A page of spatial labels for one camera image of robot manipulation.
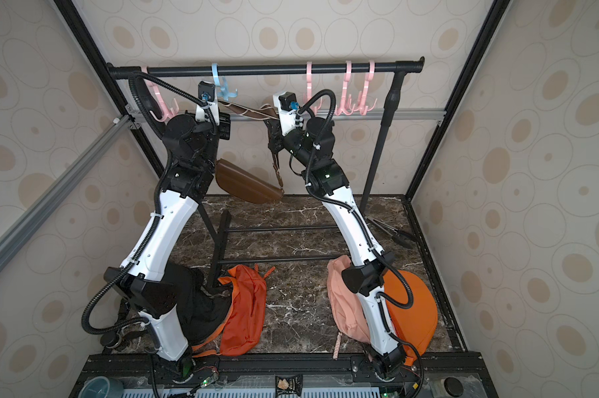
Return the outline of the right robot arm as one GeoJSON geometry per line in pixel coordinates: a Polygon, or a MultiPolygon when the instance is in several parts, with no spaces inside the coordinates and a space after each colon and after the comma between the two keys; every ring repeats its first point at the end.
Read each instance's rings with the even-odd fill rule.
{"type": "Polygon", "coordinates": [[[342,273],[356,295],[370,334],[368,354],[377,375],[394,378],[415,347],[397,335],[389,309],[407,310],[414,294],[367,226],[344,170],[334,159],[336,97],[324,89],[300,104],[286,91],[273,96],[279,119],[272,129],[276,149],[284,149],[304,166],[300,176],[308,194],[320,201],[333,217],[349,249],[352,265],[342,273]]]}

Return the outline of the red-orange waist bag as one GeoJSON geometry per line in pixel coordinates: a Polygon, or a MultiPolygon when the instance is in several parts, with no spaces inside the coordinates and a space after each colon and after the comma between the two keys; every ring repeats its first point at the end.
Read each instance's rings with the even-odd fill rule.
{"type": "Polygon", "coordinates": [[[231,306],[217,330],[203,343],[192,346],[195,358],[238,357],[258,345],[266,313],[266,278],[275,270],[273,266],[261,275],[258,265],[236,265],[228,270],[228,276],[218,279],[233,288],[231,306]]]}

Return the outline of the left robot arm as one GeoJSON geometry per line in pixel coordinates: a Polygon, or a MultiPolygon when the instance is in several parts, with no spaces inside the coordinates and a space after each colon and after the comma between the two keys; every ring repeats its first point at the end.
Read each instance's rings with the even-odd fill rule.
{"type": "Polygon", "coordinates": [[[104,275],[105,286],[85,307],[86,333],[106,335],[140,324],[148,329],[156,355],[181,381],[193,369],[195,295],[192,270],[170,262],[172,250],[198,210],[215,177],[219,143],[228,140],[231,120],[218,109],[215,84],[202,81],[193,96],[145,69],[128,76],[130,92],[165,146],[168,162],[153,194],[155,209],[130,254],[104,275]],[[110,290],[138,313],[107,328],[91,323],[92,311],[110,290]]]}

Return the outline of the black bag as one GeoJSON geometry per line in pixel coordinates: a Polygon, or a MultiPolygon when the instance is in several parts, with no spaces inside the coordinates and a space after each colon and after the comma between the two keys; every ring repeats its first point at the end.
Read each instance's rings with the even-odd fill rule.
{"type": "Polygon", "coordinates": [[[188,345],[193,349],[206,345],[223,328],[233,300],[229,296],[211,297],[203,290],[201,270],[168,262],[160,281],[147,280],[143,275],[122,275],[110,267],[104,280],[139,311],[139,316],[121,320],[109,328],[92,328],[97,334],[114,333],[135,323],[148,324],[175,311],[178,325],[188,345]]]}

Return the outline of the brown leather bag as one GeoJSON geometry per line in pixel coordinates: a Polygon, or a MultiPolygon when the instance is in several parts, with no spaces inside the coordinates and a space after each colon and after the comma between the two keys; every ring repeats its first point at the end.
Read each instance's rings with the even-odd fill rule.
{"type": "MultiPolygon", "coordinates": [[[[245,116],[255,121],[262,121],[265,125],[267,119],[279,119],[271,105],[263,105],[260,109],[253,109],[222,99],[218,103],[229,109],[233,114],[245,116]]],[[[245,202],[253,204],[278,202],[285,194],[284,182],[280,174],[279,154],[271,153],[271,158],[278,187],[265,182],[262,178],[225,159],[218,159],[216,162],[216,182],[225,192],[245,202]]]]}

